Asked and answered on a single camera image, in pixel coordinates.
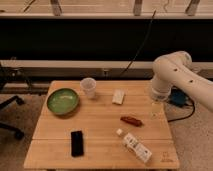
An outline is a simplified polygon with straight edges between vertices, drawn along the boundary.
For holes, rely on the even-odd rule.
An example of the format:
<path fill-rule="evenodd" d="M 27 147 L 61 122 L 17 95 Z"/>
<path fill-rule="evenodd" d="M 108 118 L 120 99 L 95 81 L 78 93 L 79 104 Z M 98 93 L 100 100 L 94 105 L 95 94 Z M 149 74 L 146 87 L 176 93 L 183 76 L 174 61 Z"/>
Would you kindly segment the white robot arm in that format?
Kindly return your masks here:
<path fill-rule="evenodd" d="M 149 95 L 157 102 L 168 99 L 173 86 L 213 112 L 213 82 L 190 70 L 192 58 L 185 51 L 177 51 L 156 58 L 152 68 Z"/>

